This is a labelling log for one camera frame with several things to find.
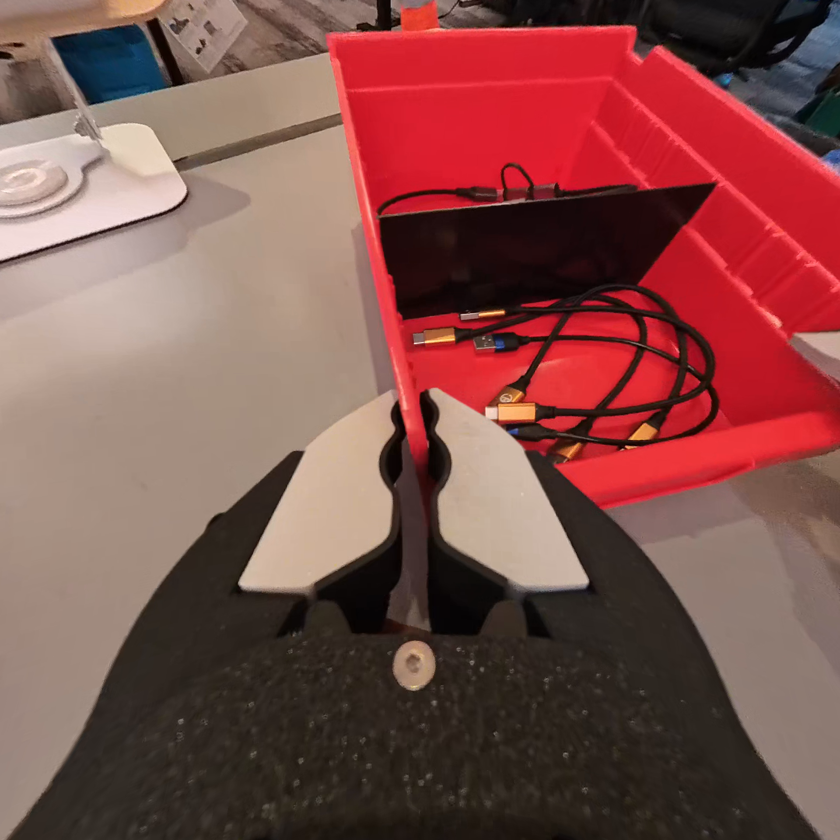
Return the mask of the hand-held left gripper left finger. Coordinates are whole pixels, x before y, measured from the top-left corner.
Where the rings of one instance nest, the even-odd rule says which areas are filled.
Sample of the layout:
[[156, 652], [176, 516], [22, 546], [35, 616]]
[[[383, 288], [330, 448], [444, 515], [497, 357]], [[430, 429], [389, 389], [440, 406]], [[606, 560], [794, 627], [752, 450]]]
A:
[[243, 593], [333, 602], [378, 634], [403, 570], [403, 417], [378, 395], [302, 452], [238, 579]]

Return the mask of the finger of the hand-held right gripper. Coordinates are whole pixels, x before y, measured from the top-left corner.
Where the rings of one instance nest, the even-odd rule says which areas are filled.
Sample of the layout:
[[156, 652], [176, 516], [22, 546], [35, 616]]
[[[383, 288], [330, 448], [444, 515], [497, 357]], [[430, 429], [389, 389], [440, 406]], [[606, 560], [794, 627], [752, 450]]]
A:
[[803, 359], [834, 382], [839, 382], [839, 331], [798, 332], [790, 346]]

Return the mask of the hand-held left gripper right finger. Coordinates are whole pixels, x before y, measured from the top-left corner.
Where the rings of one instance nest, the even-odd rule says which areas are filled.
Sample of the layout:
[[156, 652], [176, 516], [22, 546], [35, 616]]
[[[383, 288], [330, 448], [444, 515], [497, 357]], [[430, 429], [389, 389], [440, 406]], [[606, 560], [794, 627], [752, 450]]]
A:
[[427, 607], [436, 634], [477, 634], [496, 604], [584, 592], [590, 578], [525, 449], [434, 387], [428, 443]]

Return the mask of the thick black cable black plug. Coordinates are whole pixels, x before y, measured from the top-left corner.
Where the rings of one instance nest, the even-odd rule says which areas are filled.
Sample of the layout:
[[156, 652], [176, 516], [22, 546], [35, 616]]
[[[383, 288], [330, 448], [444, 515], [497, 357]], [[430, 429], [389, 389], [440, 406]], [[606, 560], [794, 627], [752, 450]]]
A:
[[381, 217], [387, 209], [397, 204], [425, 197], [452, 197], [469, 203], [495, 203], [499, 198], [499, 191], [495, 187], [486, 186], [425, 188], [394, 195], [380, 204], [375, 213]]

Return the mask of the red plastic bin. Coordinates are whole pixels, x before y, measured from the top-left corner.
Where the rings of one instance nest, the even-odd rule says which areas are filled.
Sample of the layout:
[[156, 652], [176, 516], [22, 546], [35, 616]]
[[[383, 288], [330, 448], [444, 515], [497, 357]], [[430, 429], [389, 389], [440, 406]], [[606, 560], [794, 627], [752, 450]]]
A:
[[[404, 319], [387, 273], [388, 214], [501, 201], [501, 167], [522, 165], [561, 197], [699, 183], [716, 188], [637, 285], [604, 290], [646, 318], [629, 383], [559, 464], [603, 508], [712, 484], [838, 448], [838, 385], [790, 346], [838, 330], [838, 177], [813, 154], [663, 48], [634, 53], [629, 27], [461, 29], [331, 35], [329, 53], [375, 293], [408, 444], [428, 443], [420, 398], [437, 387], [482, 413], [508, 387], [513, 409], [597, 408], [634, 357], [636, 319], [618, 304], [570, 316], [528, 388], [538, 350], [472, 350], [453, 332], [497, 329], [501, 312], [562, 307], [579, 295]], [[495, 203], [425, 197], [425, 188], [495, 187]]]

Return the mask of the green bin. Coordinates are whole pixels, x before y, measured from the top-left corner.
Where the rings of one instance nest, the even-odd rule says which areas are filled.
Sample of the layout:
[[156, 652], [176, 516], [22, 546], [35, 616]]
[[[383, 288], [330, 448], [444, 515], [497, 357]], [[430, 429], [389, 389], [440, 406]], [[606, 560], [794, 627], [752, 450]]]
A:
[[815, 133], [838, 139], [839, 87], [817, 92], [794, 118]]

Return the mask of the black divider of red bin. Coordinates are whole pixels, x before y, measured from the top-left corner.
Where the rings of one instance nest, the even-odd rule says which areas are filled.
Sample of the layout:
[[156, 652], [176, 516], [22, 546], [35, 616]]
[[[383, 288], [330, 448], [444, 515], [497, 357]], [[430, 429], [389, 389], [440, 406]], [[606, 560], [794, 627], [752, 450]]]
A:
[[422, 319], [635, 286], [716, 186], [385, 215], [380, 237], [396, 308]]

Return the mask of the black office chair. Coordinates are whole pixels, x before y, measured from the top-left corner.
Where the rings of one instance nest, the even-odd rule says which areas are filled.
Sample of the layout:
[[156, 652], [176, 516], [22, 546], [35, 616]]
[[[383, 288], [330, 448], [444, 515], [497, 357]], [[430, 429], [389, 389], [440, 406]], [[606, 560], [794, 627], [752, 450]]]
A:
[[827, 19], [831, 1], [646, 1], [638, 33], [707, 74], [788, 59]]

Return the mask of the clear round disc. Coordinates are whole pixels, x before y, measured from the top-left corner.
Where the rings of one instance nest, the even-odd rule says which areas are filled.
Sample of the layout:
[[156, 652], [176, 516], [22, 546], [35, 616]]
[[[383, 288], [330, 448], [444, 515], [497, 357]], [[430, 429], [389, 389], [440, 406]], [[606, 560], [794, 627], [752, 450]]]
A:
[[23, 217], [49, 209], [58, 202], [70, 178], [52, 161], [18, 161], [1, 169], [1, 216]]

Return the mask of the blue box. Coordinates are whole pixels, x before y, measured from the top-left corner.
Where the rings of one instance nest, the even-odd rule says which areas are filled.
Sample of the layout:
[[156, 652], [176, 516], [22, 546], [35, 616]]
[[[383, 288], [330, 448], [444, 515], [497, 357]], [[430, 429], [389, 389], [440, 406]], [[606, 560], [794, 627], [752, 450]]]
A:
[[136, 24], [60, 36], [52, 44], [89, 104], [167, 86], [150, 42]]

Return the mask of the white printed sheet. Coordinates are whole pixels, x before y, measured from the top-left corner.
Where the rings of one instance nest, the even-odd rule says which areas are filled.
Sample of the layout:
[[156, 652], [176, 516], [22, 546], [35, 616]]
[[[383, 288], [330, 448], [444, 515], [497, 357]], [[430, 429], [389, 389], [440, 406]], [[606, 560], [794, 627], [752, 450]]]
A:
[[247, 26], [233, 1], [169, 2], [159, 21], [206, 73], [216, 68]]

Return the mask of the white stand base with post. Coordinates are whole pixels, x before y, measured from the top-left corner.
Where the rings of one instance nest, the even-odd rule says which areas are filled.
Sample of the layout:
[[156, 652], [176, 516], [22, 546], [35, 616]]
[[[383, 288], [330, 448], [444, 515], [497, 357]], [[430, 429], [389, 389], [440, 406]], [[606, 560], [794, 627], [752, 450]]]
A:
[[18, 161], [62, 166], [70, 182], [56, 205], [1, 216], [1, 261], [36, 255], [160, 217], [182, 205], [187, 187], [154, 131], [141, 123], [98, 126], [56, 48], [46, 49], [77, 107], [74, 132], [1, 151], [1, 169]]

